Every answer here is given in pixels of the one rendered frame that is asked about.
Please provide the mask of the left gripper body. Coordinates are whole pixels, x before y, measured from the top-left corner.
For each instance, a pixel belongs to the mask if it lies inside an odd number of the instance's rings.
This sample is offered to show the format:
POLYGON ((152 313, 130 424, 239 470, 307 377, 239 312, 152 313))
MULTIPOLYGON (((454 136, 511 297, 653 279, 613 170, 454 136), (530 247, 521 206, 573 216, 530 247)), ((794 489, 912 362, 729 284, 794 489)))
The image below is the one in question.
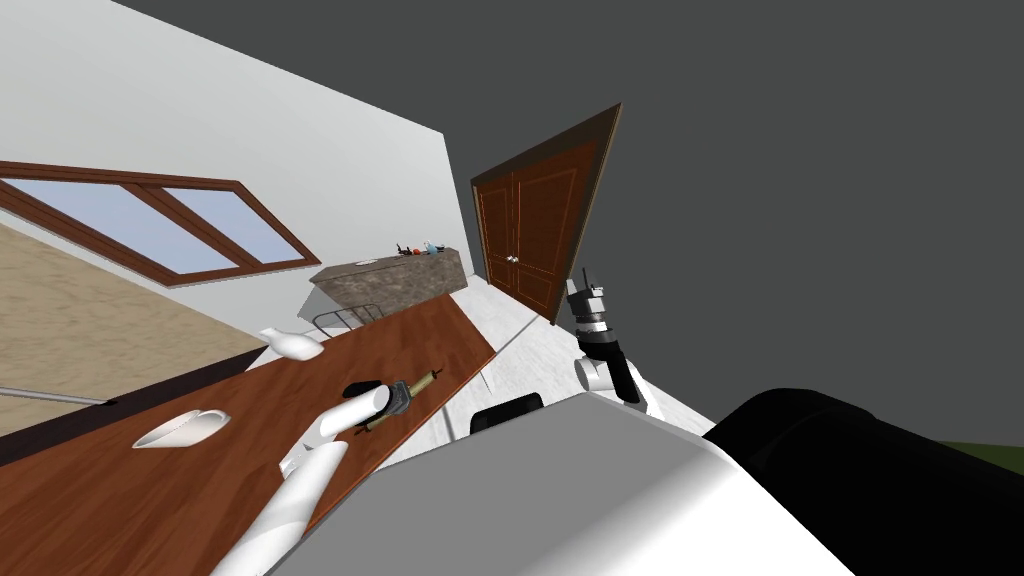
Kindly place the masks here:
POLYGON ((398 380, 389 386, 391 398, 387 406, 387 415, 404 413, 412 400, 428 384, 425 375, 410 385, 406 380, 398 380))

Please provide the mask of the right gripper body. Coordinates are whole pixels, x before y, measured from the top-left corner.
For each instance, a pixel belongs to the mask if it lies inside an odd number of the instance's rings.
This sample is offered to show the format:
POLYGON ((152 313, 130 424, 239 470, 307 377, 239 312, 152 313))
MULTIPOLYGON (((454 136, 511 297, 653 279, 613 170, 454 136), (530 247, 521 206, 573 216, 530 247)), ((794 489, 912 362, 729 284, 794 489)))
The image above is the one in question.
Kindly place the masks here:
POLYGON ((603 288, 588 285, 577 289, 571 279, 566 281, 566 301, 577 324, 601 324, 604 322, 606 308, 603 302, 603 288))

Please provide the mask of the brown double door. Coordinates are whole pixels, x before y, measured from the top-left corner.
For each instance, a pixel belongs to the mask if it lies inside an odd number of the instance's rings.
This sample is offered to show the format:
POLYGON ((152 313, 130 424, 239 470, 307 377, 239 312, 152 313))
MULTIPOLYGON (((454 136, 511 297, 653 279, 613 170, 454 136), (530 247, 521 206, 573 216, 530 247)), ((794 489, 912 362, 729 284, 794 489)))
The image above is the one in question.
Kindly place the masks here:
POLYGON ((622 106, 487 169, 470 181, 490 285, 555 324, 622 106))

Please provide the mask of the stone counter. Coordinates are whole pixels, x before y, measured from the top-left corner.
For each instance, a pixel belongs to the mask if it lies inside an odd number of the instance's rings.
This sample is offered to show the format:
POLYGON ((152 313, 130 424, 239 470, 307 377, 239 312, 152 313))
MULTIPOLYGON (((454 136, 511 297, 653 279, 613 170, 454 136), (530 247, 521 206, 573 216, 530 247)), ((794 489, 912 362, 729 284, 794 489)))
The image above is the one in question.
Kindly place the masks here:
POLYGON ((395 256, 325 268, 310 282, 361 323, 468 286, 457 250, 426 243, 395 256))

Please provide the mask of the white vase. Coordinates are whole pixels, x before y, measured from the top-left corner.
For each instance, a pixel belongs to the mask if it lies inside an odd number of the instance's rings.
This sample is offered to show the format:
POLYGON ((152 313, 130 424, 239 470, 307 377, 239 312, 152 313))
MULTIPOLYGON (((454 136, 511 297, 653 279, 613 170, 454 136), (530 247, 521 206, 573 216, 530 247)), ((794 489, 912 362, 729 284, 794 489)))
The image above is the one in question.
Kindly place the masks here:
POLYGON ((285 332, 270 327, 260 330, 257 336, 282 358, 308 361, 324 352, 324 345, 306 334, 285 332))

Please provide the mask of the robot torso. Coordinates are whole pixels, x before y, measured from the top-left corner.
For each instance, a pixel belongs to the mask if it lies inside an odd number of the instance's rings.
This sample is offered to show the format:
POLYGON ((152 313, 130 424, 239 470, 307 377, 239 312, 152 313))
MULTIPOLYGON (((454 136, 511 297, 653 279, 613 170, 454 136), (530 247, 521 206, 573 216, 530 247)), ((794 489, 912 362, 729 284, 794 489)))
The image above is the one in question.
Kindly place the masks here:
POLYGON ((718 447, 581 394, 373 474, 269 576, 853 576, 718 447))

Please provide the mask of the brown wooden table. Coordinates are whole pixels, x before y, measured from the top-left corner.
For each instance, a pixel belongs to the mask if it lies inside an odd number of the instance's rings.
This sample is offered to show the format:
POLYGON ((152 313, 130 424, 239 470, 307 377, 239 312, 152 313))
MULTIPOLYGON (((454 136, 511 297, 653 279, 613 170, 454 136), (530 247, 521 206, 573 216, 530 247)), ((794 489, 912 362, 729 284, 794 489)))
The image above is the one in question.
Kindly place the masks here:
POLYGON ((322 520, 495 356, 444 295, 0 467, 0 576, 210 576, 282 482, 280 461, 356 381, 442 369, 401 415, 349 444, 313 512, 322 520), (231 419, 190 447, 133 449, 193 410, 231 419))

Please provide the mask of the brown framed window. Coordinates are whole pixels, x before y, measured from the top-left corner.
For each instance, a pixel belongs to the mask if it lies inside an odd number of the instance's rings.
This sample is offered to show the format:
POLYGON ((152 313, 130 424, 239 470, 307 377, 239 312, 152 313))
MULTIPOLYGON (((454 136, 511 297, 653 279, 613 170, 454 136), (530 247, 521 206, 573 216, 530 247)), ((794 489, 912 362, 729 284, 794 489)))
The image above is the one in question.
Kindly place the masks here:
POLYGON ((321 262, 234 180, 0 161, 0 209, 164 287, 321 262))

